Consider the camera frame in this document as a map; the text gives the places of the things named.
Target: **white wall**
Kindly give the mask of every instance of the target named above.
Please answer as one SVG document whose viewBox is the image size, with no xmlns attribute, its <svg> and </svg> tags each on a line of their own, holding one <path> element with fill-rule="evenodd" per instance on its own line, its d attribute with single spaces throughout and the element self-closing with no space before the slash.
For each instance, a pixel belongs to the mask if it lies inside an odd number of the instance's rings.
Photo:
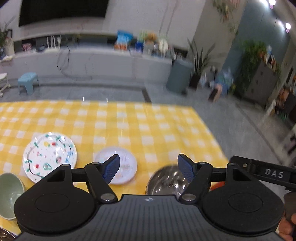
<svg viewBox="0 0 296 241">
<path fill-rule="evenodd" d="M 187 47 L 186 39 L 193 38 L 206 0 L 110 0 L 105 19 L 59 19 L 22 27 L 18 27 L 22 0 L 9 0 L 0 9 L 0 23 L 16 16 L 9 25 L 14 41 L 59 33 L 115 34 L 118 29 L 131 31 L 136 36 L 142 29 L 158 32 L 168 4 L 162 27 L 162 33 L 166 33 L 176 1 L 179 4 L 168 33 L 169 40 L 174 45 Z"/>
<path fill-rule="evenodd" d="M 236 25 L 240 23 L 246 3 L 247 0 L 241 0 L 239 6 L 232 12 Z M 232 40 L 235 37 L 235 34 L 229 31 L 229 22 L 223 23 L 221 21 L 221 16 L 217 12 L 216 7 L 213 6 L 213 2 L 208 0 L 205 3 L 194 35 L 199 53 L 202 48 L 203 52 L 205 52 L 216 43 L 216 47 L 211 55 L 217 56 L 217 54 L 224 54 L 221 58 L 212 59 L 213 65 L 218 68 L 218 70 L 221 70 L 232 45 Z"/>
<path fill-rule="evenodd" d="M 292 39 L 290 39 L 285 57 L 283 59 L 283 62 L 281 64 L 281 82 L 274 87 L 274 90 L 270 97 L 268 98 L 268 102 L 271 103 L 279 94 L 281 88 L 286 83 L 286 79 L 288 77 L 288 74 L 290 72 L 291 67 L 293 67 L 294 71 L 291 74 L 291 79 L 296 74 L 296 47 Z"/>
</svg>

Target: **green plant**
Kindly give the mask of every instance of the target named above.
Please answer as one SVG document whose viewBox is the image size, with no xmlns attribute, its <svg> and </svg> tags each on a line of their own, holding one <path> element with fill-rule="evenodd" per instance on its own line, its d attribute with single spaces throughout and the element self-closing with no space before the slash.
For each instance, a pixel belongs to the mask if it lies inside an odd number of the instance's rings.
<svg viewBox="0 0 296 241">
<path fill-rule="evenodd" d="M 4 28 L 2 29 L 2 26 L 0 25 L 0 48 L 4 47 L 6 45 L 6 38 L 8 34 L 8 25 L 14 20 L 15 17 L 12 17 L 7 23 L 5 22 Z"/>
<path fill-rule="evenodd" d="M 224 0 L 213 0 L 213 7 L 217 9 L 217 12 L 221 16 L 221 21 L 228 22 L 228 28 L 231 33 L 234 33 L 234 35 L 238 35 L 238 24 L 234 22 L 232 11 L 234 7 L 232 5 L 229 5 Z"/>
<path fill-rule="evenodd" d="M 233 93 L 235 92 L 235 89 L 236 89 L 236 84 L 233 83 L 233 84 L 230 86 L 230 91 L 229 91 L 229 93 L 233 94 Z"/>
<path fill-rule="evenodd" d="M 198 50 L 197 50 L 197 46 L 195 41 L 193 40 L 192 43 L 189 41 L 189 39 L 187 39 L 188 43 L 189 43 L 189 47 L 192 51 L 192 54 L 194 56 L 194 73 L 193 75 L 196 76 L 201 76 L 203 70 L 209 65 L 210 60 L 211 60 L 211 56 L 209 55 L 213 49 L 215 48 L 216 44 L 213 44 L 208 51 L 206 52 L 205 56 L 203 57 L 203 48 L 200 51 L 200 54 L 198 54 Z"/>
<path fill-rule="evenodd" d="M 275 69 L 275 74 L 278 76 L 278 78 L 281 78 L 281 66 L 276 63 L 276 69 Z"/>
<path fill-rule="evenodd" d="M 236 89 L 242 94 L 248 89 L 262 56 L 266 54 L 266 44 L 262 41 L 246 40 L 241 43 L 241 48 L 243 55 Z"/>
</svg>

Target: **cabinet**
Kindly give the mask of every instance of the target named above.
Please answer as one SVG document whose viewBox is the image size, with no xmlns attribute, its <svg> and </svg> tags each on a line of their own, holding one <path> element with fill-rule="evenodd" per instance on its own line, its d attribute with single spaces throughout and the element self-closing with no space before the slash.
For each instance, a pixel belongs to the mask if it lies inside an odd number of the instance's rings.
<svg viewBox="0 0 296 241">
<path fill-rule="evenodd" d="M 240 95 L 244 99 L 264 106 L 271 95 L 277 80 L 278 77 L 276 74 L 267 67 L 263 61 L 261 61 L 249 85 L 246 86 L 246 91 L 242 91 Z"/>
</svg>

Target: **finger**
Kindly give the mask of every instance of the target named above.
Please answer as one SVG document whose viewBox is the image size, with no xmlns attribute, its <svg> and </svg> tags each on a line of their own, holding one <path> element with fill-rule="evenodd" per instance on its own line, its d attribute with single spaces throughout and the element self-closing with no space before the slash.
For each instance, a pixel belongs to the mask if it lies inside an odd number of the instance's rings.
<svg viewBox="0 0 296 241">
<path fill-rule="evenodd" d="M 283 217 L 279 223 L 279 232 L 290 234 L 292 232 L 292 225 Z"/>
<path fill-rule="evenodd" d="M 287 234 L 283 234 L 283 233 L 279 233 L 279 236 L 284 239 L 285 241 L 293 241 L 292 236 L 287 235 Z"/>
<path fill-rule="evenodd" d="M 296 213 L 294 213 L 291 217 L 291 221 L 293 224 L 296 224 Z"/>
</svg>

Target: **person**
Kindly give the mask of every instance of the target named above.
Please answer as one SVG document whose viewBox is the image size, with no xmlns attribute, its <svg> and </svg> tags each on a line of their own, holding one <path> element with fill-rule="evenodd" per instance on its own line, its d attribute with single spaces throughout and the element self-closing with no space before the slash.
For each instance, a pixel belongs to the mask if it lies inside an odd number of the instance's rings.
<svg viewBox="0 0 296 241">
<path fill-rule="evenodd" d="M 230 67 L 228 71 L 222 70 L 215 79 L 215 87 L 209 96 L 209 101 L 216 102 L 220 95 L 227 95 L 230 86 L 233 83 L 233 76 Z"/>
<path fill-rule="evenodd" d="M 292 215 L 291 221 L 293 224 L 296 224 L 296 213 Z M 283 216 L 279 223 L 279 236 L 285 241 L 293 241 L 292 232 L 292 224 L 286 219 L 285 216 Z"/>
</svg>

